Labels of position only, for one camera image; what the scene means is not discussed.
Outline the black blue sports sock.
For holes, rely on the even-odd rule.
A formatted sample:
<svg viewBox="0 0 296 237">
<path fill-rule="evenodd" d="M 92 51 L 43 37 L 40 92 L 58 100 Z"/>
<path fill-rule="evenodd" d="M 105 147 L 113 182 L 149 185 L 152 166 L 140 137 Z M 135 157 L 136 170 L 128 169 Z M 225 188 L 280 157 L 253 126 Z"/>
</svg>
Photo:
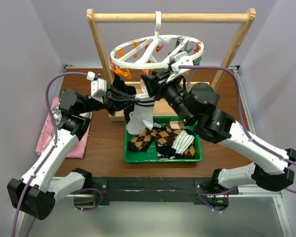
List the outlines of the black blue sports sock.
<svg viewBox="0 0 296 237">
<path fill-rule="evenodd" d="M 127 93 L 129 95 L 137 94 L 135 87 L 126 85 L 124 80 L 117 74 L 114 74 L 113 86 L 118 90 L 123 91 L 124 93 Z M 133 116 L 133 111 L 134 111 L 134 105 L 129 106 L 123 110 L 126 123 L 128 123 L 131 120 Z"/>
</svg>

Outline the white round clip hanger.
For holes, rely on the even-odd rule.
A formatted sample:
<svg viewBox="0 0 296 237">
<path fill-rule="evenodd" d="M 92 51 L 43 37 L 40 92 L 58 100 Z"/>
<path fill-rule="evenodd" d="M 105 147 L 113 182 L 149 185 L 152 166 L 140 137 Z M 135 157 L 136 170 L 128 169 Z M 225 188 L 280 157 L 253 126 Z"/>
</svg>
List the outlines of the white round clip hanger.
<svg viewBox="0 0 296 237">
<path fill-rule="evenodd" d="M 201 40 L 180 35 L 161 35 L 159 33 L 162 23 L 160 11 L 155 13 L 154 35 L 134 39 L 118 45 L 110 52 L 110 70 L 127 79 L 131 79 L 130 69 L 142 70 L 145 74 L 151 74 L 153 69 L 165 69 L 168 67 L 170 57 L 182 53 L 199 64 L 204 52 L 204 44 Z M 154 55 L 160 52 L 165 45 L 174 43 L 175 46 L 161 59 Z"/>
</svg>

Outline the green plastic bin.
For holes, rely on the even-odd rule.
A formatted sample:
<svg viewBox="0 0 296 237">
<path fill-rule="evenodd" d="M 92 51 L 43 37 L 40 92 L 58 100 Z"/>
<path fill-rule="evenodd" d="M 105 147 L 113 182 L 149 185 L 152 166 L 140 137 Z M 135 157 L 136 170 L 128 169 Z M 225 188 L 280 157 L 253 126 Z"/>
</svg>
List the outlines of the green plastic bin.
<svg viewBox="0 0 296 237">
<path fill-rule="evenodd" d="M 183 122 L 176 116 L 155 116 L 153 122 L 160 125 L 170 124 L 171 128 L 187 128 L 191 131 L 194 129 L 193 126 L 185 127 Z M 146 152 L 132 152 L 128 150 L 128 142 L 136 135 L 130 134 L 127 130 L 125 131 L 125 146 L 124 146 L 124 161 L 127 163 L 166 163 L 166 162 L 200 162 L 202 161 L 202 149 L 199 136 L 194 133 L 195 136 L 195 148 L 196 148 L 196 159 L 158 159 L 157 151 L 155 148 L 155 140 L 153 139 L 152 144 Z"/>
</svg>

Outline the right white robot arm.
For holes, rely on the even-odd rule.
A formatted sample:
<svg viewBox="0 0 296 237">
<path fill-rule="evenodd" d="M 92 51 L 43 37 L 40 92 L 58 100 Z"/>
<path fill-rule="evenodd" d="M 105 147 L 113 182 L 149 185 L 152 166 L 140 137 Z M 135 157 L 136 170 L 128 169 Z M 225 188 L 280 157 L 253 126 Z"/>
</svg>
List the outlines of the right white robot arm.
<svg viewBox="0 0 296 237">
<path fill-rule="evenodd" d="M 206 83 L 194 84 L 190 91 L 181 86 L 183 76 L 167 83 L 169 73 L 141 75 L 141 87 L 156 100 L 165 99 L 185 126 L 201 139 L 226 146 L 245 156 L 251 163 L 233 169 L 216 169 L 209 181 L 202 183 L 208 193 L 222 192 L 239 185 L 256 184 L 278 192 L 294 182 L 289 166 L 296 160 L 296 150 L 279 149 L 248 132 L 231 115 L 218 109 L 220 96 Z"/>
</svg>

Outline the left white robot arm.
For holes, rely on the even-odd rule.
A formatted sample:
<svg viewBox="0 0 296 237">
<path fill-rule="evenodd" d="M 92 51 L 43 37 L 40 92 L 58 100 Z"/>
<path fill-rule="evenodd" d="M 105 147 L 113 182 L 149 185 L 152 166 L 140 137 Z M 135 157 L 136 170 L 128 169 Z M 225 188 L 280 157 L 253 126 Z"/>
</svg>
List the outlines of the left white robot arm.
<svg viewBox="0 0 296 237">
<path fill-rule="evenodd" d="M 85 135 L 91 119 L 86 112 L 106 109 L 111 115 L 138 103 L 134 95 L 124 93 L 108 83 L 101 86 L 92 82 L 90 95 L 82 95 L 73 89 L 64 90 L 59 97 L 62 119 L 55 135 L 32 168 L 20 180 L 11 179 L 7 185 L 13 207 L 39 220 L 45 219 L 55 203 L 65 196 L 79 191 L 86 194 L 92 189 L 92 174 L 75 168 L 66 177 L 51 184 L 56 171 Z"/>
</svg>

